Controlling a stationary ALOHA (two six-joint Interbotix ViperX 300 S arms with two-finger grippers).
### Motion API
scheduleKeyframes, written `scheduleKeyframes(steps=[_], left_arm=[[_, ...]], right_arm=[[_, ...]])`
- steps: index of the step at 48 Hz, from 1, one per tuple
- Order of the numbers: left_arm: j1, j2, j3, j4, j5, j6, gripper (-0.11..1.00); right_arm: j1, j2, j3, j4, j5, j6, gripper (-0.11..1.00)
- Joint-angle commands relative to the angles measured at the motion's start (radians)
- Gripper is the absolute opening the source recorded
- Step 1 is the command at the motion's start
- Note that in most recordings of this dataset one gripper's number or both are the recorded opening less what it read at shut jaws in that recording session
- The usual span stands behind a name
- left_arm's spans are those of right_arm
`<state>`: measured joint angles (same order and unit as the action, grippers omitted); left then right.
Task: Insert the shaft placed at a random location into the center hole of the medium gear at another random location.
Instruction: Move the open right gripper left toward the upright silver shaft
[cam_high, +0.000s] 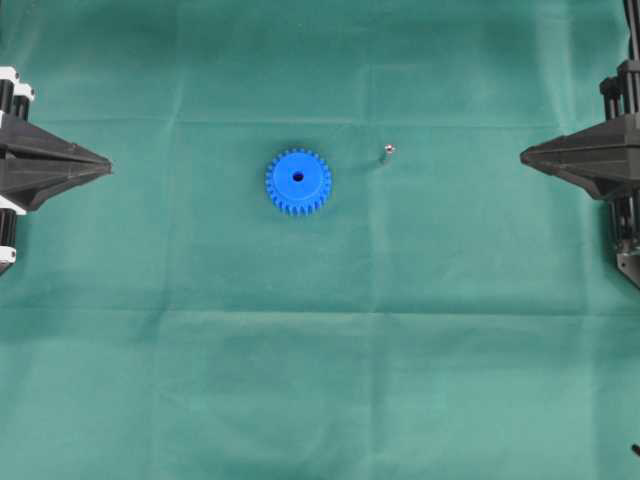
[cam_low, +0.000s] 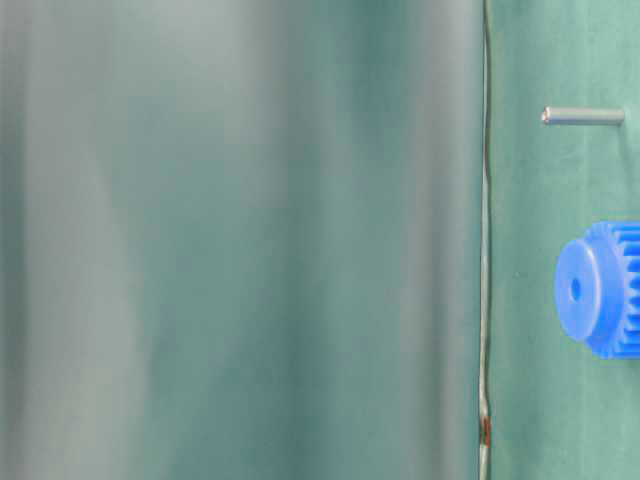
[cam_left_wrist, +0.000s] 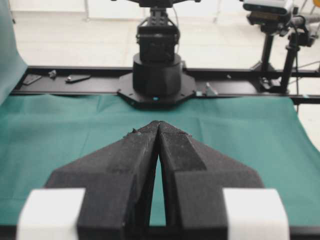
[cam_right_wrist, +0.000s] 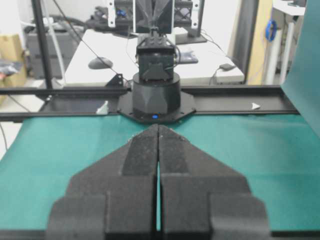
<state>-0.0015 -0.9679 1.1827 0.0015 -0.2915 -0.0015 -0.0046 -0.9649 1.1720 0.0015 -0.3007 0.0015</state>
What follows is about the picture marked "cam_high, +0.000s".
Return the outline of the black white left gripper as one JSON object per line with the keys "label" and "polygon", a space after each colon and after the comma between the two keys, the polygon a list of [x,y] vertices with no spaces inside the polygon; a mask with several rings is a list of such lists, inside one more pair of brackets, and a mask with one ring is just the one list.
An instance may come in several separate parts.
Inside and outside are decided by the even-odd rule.
{"label": "black white left gripper", "polygon": [[[1,161],[1,273],[16,261],[19,216],[48,199],[112,172],[111,162],[27,121],[34,89],[12,66],[1,67],[1,147],[15,156],[56,160]],[[21,119],[4,119],[13,115]]]}

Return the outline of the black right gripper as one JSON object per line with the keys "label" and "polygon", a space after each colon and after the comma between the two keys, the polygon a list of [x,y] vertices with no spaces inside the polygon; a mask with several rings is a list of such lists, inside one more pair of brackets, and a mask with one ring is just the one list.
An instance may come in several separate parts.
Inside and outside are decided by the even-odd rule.
{"label": "black right gripper", "polygon": [[639,181],[587,172],[578,164],[627,162],[639,156],[639,63],[623,62],[614,77],[600,83],[607,121],[527,148],[523,165],[558,177],[594,200],[608,201],[616,266],[639,287]]}

